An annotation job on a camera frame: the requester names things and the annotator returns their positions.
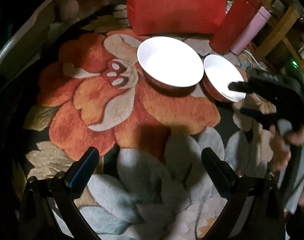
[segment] white bowl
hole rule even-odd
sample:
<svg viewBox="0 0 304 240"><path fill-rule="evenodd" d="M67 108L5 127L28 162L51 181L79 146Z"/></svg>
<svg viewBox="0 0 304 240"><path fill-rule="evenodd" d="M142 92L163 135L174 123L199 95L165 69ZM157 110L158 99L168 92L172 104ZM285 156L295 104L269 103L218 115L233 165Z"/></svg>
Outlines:
<svg viewBox="0 0 304 240"><path fill-rule="evenodd" d="M204 59L204 78L203 84L210 95L219 101L238 102L245 98L246 94L241 92L231 91L228 85L231 82L244 81L240 72L227 59L219 55L209 55ZM221 97L226 100L221 100L215 92L219 92Z"/></svg>
<svg viewBox="0 0 304 240"><path fill-rule="evenodd" d="M194 49L174 38L147 39L140 44L137 56L143 70L167 86L191 87L204 73L202 60Z"/></svg>

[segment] pink bottle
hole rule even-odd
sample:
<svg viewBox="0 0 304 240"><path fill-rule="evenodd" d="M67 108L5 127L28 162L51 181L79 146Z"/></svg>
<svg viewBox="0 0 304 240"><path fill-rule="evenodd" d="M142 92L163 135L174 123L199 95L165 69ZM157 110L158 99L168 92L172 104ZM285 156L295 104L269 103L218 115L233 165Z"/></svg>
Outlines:
<svg viewBox="0 0 304 240"><path fill-rule="evenodd" d="M258 32L267 23L271 14L263 7L259 9L258 13L254 16L249 25L245 28L239 38L233 43L230 50L234 54L240 54L241 51L249 44L250 41L258 34Z"/></svg>

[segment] wooden chair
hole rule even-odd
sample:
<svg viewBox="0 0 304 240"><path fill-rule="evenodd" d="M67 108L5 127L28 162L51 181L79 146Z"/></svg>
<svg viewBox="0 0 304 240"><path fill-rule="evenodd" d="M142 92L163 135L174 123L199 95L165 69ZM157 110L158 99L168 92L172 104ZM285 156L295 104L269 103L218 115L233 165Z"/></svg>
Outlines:
<svg viewBox="0 0 304 240"><path fill-rule="evenodd" d="M275 3L275 1L276 0L264 0L263 6L267 10L270 10L272 9L272 5ZM286 38L287 32L298 19L304 23L304 9L298 0L280 1L282 4L288 6L288 9L279 22L273 16L271 16L271 18L268 20L268 24L273 30L254 52L254 57L258 62L262 61L280 41L283 41L290 50L291 54L297 60L300 69L304 70L304 58L302 59L301 56L298 55L296 50L290 44L289 40Z"/></svg>

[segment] white cable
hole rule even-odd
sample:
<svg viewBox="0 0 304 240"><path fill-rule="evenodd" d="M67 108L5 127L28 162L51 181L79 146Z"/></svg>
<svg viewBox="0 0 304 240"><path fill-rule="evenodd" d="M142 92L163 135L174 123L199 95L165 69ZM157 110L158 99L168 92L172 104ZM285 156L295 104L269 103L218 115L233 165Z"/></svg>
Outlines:
<svg viewBox="0 0 304 240"><path fill-rule="evenodd" d="M245 51L246 53L250 54L251 58L254 60L254 62L259 66L260 69L262 70L266 70L265 68L263 68L257 61L256 59L254 58L254 56L252 55L251 52L247 51L246 49L244 49L243 51Z"/></svg>

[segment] orange flower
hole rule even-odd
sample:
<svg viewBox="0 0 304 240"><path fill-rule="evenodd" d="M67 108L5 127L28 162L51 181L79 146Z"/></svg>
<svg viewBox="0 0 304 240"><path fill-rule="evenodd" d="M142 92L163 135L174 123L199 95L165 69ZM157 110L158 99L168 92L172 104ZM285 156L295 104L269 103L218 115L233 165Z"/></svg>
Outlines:
<svg viewBox="0 0 304 240"><path fill-rule="evenodd" d="M171 129L195 134L219 122L206 97L171 98L147 84L136 57L147 38L131 29L83 34L63 44L58 61L41 72L38 103L60 106L50 140L73 160L89 146L104 155L117 143L163 161Z"/></svg>

